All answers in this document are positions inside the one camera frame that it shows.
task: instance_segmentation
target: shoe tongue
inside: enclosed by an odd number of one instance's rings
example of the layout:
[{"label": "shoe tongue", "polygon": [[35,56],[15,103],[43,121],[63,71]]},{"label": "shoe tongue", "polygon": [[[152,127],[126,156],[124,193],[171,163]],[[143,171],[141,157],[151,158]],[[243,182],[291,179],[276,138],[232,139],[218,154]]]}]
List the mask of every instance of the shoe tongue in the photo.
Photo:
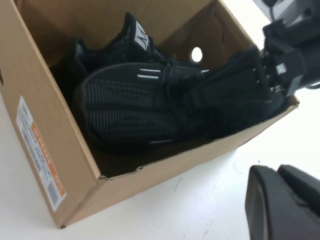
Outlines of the shoe tongue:
[{"label": "shoe tongue", "polygon": [[129,12],[125,14],[124,24],[129,34],[129,50],[133,54],[144,55],[150,50],[150,39],[138,20]]}]

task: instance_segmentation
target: open cardboard box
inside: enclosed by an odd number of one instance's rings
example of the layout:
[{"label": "open cardboard box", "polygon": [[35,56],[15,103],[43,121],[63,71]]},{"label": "open cardboard box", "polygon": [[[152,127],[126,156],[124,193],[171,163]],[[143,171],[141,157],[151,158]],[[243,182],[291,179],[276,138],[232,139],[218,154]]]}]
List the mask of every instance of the open cardboard box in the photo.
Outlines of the open cardboard box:
[{"label": "open cardboard box", "polygon": [[221,66],[253,44],[219,0],[1,0],[0,90],[60,228],[243,145],[299,103],[292,97],[284,113],[214,142],[197,140],[135,157],[90,150],[47,66],[61,58],[73,36],[92,48],[107,44],[121,30],[126,11],[169,54],[188,59],[200,47],[205,68]]}]

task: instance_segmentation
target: hole in box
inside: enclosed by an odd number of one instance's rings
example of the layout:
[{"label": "hole in box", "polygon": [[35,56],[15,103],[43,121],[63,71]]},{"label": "hole in box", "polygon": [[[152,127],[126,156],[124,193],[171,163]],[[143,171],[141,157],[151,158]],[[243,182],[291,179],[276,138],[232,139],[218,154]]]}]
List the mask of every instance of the hole in box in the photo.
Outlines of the hole in box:
[{"label": "hole in box", "polygon": [[203,53],[200,47],[196,46],[190,51],[190,60],[194,63],[200,63],[203,58]]}]

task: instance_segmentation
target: white stripe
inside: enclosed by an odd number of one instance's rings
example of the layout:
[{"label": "white stripe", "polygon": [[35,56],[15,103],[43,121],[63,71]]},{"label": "white stripe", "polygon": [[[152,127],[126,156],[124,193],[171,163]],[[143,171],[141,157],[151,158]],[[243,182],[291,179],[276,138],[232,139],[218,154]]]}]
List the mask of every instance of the white stripe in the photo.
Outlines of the white stripe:
[{"label": "white stripe", "polygon": [[161,73],[161,70],[140,68],[141,71]]},{"label": "white stripe", "polygon": [[138,78],[143,78],[143,79],[159,79],[158,76],[140,75],[140,74],[138,74],[137,76]]}]

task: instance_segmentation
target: barcode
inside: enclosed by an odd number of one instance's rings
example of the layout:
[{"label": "barcode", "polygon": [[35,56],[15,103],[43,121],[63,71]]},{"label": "barcode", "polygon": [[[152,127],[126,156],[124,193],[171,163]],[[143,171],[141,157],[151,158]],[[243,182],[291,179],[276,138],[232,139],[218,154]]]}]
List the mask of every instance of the barcode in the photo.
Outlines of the barcode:
[{"label": "barcode", "polygon": [[21,132],[22,132],[23,138],[24,138],[24,140],[25,140],[26,146],[27,146],[27,148],[29,149],[29,152],[30,152],[30,154],[31,154],[31,157],[32,157],[32,159],[33,159],[33,162],[34,162],[34,164],[35,164],[38,172],[40,172],[40,171],[41,171],[41,167],[40,167],[40,164],[39,164],[39,162],[38,162],[38,159],[37,159],[37,157],[36,157],[36,155],[35,155],[35,152],[34,152],[32,146],[31,146],[31,144],[30,144],[30,141],[29,141],[29,138],[28,138],[28,136],[27,136],[27,133],[26,133],[26,131],[25,131],[24,129],[22,129]]},{"label": "barcode", "polygon": [[48,190],[48,193],[49,193],[50,198],[52,200],[53,206],[56,206],[56,204],[59,200],[59,195],[58,195],[52,181],[49,183],[47,190]]}]

